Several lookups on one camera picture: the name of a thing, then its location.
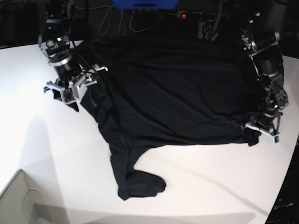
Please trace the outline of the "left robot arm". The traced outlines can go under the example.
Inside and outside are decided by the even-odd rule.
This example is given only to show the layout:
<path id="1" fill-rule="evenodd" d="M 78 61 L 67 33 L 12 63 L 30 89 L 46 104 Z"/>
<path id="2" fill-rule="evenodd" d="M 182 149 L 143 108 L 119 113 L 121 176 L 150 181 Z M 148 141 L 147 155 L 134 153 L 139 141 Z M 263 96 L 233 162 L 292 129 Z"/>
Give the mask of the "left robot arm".
<path id="1" fill-rule="evenodd" d="M 228 23 L 217 39 L 236 49 L 239 61 L 248 60 L 264 89 L 258 111 L 244 128 L 271 136 L 275 142 L 282 111 L 288 106 L 279 41 L 290 6 L 289 0 L 220 0 L 212 29 L 216 31 L 222 13 L 227 12 Z"/>

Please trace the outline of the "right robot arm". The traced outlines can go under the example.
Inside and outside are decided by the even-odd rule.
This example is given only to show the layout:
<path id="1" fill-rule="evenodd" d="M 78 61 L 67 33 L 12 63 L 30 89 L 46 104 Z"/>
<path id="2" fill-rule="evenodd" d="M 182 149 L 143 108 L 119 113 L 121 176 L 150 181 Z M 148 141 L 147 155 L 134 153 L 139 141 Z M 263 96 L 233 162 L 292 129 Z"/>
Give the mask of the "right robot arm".
<path id="1" fill-rule="evenodd" d="M 67 105 L 79 100 L 79 90 L 82 86 L 97 83 L 99 71 L 108 70 L 106 66 L 90 65 L 75 45 L 75 35 L 79 31 L 85 32 L 89 29 L 89 1 L 85 0 L 84 6 L 84 18 L 77 23 L 74 17 L 74 1 L 46 1 L 45 30 L 38 37 L 40 51 L 58 75 L 55 82 L 46 84 L 44 91 L 54 91 Z"/>

